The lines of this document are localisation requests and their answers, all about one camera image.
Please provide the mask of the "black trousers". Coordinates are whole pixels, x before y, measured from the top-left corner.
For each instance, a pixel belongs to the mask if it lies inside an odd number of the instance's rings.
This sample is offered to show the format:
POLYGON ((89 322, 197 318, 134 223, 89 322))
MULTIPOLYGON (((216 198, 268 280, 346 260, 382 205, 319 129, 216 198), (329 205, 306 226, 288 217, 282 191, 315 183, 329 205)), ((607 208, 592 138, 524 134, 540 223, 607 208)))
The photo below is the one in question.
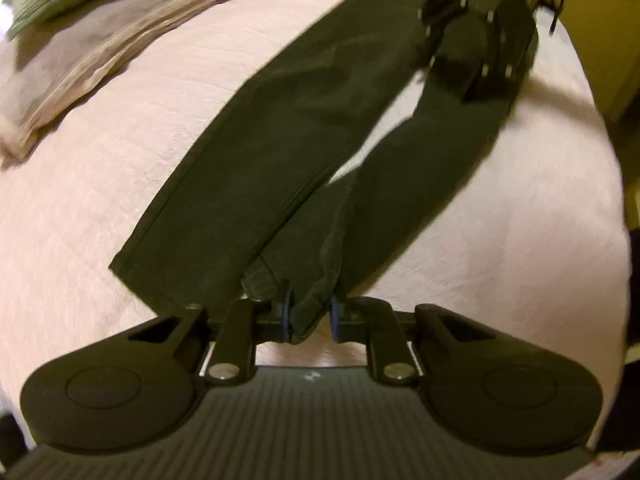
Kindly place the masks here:
POLYGON ((343 0, 203 131, 111 262, 159 314, 293 286, 293 342, 378 274, 462 189, 513 100, 465 103, 486 16, 421 67, 425 0, 343 0))

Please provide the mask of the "folded beige blanket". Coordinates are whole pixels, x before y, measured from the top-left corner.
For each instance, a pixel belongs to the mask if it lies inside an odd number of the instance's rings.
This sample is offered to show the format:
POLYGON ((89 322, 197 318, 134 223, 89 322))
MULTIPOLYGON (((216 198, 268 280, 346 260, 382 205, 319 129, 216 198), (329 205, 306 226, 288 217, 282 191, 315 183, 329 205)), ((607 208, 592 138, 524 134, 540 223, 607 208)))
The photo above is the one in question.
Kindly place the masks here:
POLYGON ((158 36, 224 0, 90 0, 1 45, 1 156, 40 131, 158 36))

